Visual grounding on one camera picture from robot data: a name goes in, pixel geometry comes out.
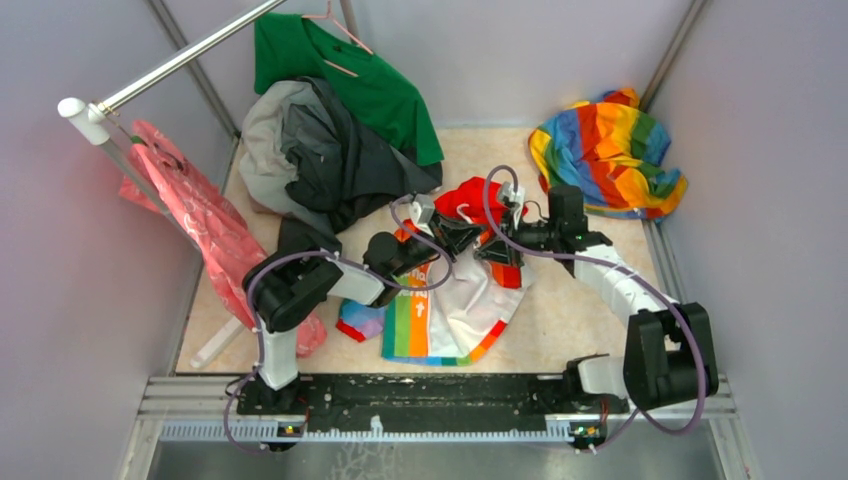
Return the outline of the red white cartoon jacket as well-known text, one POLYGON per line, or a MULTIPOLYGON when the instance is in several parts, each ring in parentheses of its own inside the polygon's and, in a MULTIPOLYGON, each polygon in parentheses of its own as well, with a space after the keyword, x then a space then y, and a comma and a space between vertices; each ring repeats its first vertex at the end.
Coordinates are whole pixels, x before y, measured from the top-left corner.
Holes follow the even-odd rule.
POLYGON ((467 250, 453 265, 443 260, 404 275, 388 306, 342 302, 336 327, 364 342, 381 337, 381 355, 426 366, 468 366, 505 331, 535 280, 529 266, 477 260, 467 250))

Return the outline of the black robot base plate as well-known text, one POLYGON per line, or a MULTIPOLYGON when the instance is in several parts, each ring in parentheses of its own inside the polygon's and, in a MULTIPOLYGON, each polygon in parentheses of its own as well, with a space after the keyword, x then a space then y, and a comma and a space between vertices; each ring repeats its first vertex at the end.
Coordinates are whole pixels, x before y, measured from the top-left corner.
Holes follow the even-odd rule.
POLYGON ((236 401, 244 416, 303 416, 314 433, 375 425, 388 433, 533 432, 549 415, 630 411, 613 395, 578 392, 560 374, 303 374, 280 391, 250 380, 236 401))

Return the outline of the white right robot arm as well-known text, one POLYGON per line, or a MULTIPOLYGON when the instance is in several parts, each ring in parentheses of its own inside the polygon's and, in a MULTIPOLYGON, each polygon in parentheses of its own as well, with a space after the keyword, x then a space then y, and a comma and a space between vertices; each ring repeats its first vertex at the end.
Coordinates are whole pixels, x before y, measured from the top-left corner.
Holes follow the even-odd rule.
POLYGON ((522 219, 519 192, 510 183, 494 196, 484 195, 492 245, 504 248, 511 262, 524 255, 559 262, 626 329, 623 355, 597 354, 567 364, 567 406, 588 412, 602 395, 628 399, 643 412, 690 400, 703 406, 718 390, 705 308, 662 293, 623 260, 605 234, 591 230, 579 188, 553 188, 548 207, 547 218, 528 223, 522 219))

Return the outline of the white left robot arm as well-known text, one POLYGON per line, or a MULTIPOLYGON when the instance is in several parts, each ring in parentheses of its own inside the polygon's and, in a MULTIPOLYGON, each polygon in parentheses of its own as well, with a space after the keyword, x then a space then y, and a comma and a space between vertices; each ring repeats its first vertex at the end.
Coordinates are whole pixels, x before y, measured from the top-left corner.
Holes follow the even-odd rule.
POLYGON ((341 256, 336 238, 300 220, 282 225, 276 251, 243 279, 259 330, 260 399, 277 414, 292 411, 300 399, 297 329, 319 304, 338 297, 383 307, 400 293, 414 292, 414 286, 402 284, 402 276, 438 260, 454 266, 486 230, 436 215, 421 232, 403 227, 406 240, 389 232, 375 234, 356 263, 341 256))

